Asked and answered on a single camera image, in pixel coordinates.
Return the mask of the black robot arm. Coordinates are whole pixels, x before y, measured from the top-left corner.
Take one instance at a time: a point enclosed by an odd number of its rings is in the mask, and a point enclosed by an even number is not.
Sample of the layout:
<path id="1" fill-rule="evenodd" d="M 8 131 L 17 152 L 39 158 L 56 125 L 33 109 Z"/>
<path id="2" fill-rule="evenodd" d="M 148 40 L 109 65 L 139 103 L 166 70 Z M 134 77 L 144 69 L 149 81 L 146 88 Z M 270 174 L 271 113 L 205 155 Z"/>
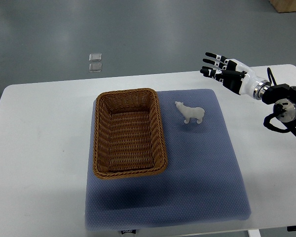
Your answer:
<path id="1" fill-rule="evenodd" d="M 296 86 L 277 84 L 270 68 L 269 81 L 260 82 L 253 96 L 263 103 L 273 105 L 273 112 L 263 121 L 264 127 L 278 133 L 292 133 L 296 137 Z"/>

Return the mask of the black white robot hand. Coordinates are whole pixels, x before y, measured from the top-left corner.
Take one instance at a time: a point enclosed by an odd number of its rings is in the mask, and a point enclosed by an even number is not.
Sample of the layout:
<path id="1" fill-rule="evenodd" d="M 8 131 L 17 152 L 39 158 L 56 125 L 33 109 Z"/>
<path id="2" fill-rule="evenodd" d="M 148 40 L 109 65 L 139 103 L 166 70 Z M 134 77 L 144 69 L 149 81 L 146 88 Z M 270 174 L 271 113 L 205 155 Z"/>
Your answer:
<path id="1" fill-rule="evenodd" d="M 225 88 L 237 95 L 248 95 L 256 100 L 262 98 L 262 89 L 270 83 L 257 76 L 255 71 L 244 63 L 225 56 L 206 52 L 200 73 L 207 78 L 220 82 Z"/>

